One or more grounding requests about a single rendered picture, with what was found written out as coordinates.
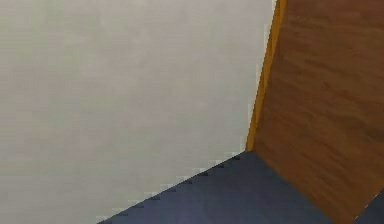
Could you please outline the brown wooden room door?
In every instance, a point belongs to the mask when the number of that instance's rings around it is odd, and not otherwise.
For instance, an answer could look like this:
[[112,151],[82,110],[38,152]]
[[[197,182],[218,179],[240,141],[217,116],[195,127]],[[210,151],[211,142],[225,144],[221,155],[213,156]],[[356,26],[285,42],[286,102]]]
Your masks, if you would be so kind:
[[353,223],[384,189],[384,0],[277,0],[248,140]]

